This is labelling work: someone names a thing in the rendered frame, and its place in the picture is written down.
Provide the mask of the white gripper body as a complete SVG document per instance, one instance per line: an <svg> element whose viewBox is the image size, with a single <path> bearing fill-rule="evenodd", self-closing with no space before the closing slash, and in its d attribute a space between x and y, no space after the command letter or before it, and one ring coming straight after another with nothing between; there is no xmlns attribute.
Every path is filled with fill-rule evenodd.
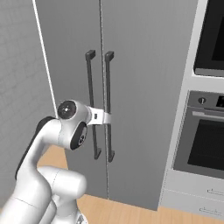
<svg viewBox="0 0 224 224"><path fill-rule="evenodd" d="M111 124L111 114L105 112L104 110L101 112L101 123L102 124Z"/></svg>

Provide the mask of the grey fridge door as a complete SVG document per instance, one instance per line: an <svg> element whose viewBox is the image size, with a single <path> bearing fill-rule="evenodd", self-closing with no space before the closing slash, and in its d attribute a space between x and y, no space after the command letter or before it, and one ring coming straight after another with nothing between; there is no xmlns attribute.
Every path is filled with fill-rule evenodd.
<svg viewBox="0 0 224 224"><path fill-rule="evenodd" d="M102 0L110 63L111 200L155 210L198 0Z"/></svg>
<svg viewBox="0 0 224 224"><path fill-rule="evenodd" d="M35 0L55 103L76 100L90 105L85 54L91 60L94 106L103 107L100 0ZM96 128L97 146L105 149L104 127ZM94 158L92 128L79 149L66 152L70 170L87 179L86 193L107 197L106 153Z"/></svg>

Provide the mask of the white cabinet column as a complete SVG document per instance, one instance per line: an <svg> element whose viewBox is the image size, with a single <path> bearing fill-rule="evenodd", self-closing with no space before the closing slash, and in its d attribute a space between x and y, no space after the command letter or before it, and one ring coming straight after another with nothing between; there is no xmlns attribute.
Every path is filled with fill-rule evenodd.
<svg viewBox="0 0 224 224"><path fill-rule="evenodd" d="M224 77L196 75L193 71L194 61L198 49L198 44L200 41L200 33L202 30L202 25L207 9L207 3L208 0L199 0L196 9L195 19L192 28L192 36L185 64L185 73L178 99L177 113L173 126L171 144L165 168L163 191L160 195L160 205L163 192L164 190L167 190L165 189L165 179L167 176L167 172L169 169L174 170L173 164L176 157L183 121L185 119L186 104L188 101L189 93L191 91L200 91L224 94Z"/></svg>

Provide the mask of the steel built-in oven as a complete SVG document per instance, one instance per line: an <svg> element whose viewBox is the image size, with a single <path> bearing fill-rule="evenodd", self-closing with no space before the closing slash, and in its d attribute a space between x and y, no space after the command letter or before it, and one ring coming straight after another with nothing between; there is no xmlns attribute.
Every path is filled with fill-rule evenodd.
<svg viewBox="0 0 224 224"><path fill-rule="evenodd" d="M224 121L193 116L193 111L224 117L224 94L189 93L173 169L224 179Z"/></svg>

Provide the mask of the white drawer front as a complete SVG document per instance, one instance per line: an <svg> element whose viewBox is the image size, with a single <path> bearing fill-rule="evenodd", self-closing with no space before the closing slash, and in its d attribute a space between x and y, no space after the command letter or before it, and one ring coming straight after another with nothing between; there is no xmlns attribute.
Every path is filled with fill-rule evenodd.
<svg viewBox="0 0 224 224"><path fill-rule="evenodd" d="M164 188L179 193L187 193L193 196L224 202L224 196L207 192L207 189L214 189L215 191L224 193L224 179L169 169Z"/></svg>
<svg viewBox="0 0 224 224"><path fill-rule="evenodd" d="M161 206L224 221L224 202L215 199L164 190Z"/></svg>

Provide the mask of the black microwave oven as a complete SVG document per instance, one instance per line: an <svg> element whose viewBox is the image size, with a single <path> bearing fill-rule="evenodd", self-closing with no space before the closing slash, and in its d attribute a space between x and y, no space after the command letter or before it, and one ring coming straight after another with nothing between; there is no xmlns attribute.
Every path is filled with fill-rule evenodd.
<svg viewBox="0 0 224 224"><path fill-rule="evenodd" d="M224 77L224 0L208 0L193 71Z"/></svg>

